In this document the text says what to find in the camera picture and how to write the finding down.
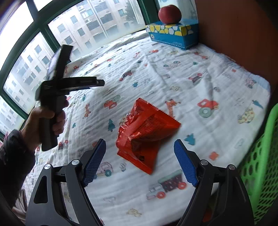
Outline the person's left hand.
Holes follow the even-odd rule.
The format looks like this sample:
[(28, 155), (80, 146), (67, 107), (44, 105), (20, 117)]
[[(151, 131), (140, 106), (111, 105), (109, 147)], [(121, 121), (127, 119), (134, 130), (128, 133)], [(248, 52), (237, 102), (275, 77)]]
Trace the person's left hand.
[(20, 130), (21, 137), (28, 149), (34, 152), (42, 143), (42, 136), (52, 131), (59, 136), (64, 131), (66, 114), (62, 110), (57, 116), (47, 107), (39, 106), (31, 110), (24, 127)]

